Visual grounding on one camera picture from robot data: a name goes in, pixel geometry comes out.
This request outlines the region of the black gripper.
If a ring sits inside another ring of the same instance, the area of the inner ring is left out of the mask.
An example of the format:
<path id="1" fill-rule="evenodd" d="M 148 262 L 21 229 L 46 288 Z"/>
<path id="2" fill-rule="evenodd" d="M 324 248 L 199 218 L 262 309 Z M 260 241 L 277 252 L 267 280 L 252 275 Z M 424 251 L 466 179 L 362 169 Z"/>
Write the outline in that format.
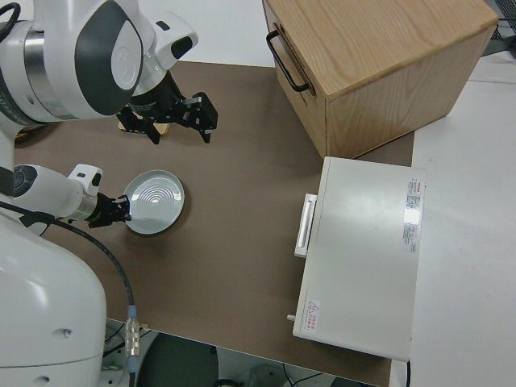
<path id="1" fill-rule="evenodd" d="M 131 221 L 129 208 L 130 201 L 125 194 L 114 200 L 103 193 L 98 193 L 94 211 L 86 222 L 89 228 L 106 227 L 114 222 L 129 222 Z"/>
<path id="2" fill-rule="evenodd" d="M 205 144 L 210 142 L 211 134 L 218 125 L 218 111 L 207 94 L 199 92 L 191 98 L 185 98 L 171 73 L 166 73 L 153 89 L 133 96 L 129 107 L 121 109 L 116 117 L 122 125 L 122 131 L 146 135 L 155 145 L 160 143 L 161 134 L 151 119 L 156 122 L 177 121 L 183 127 L 193 128 Z"/>

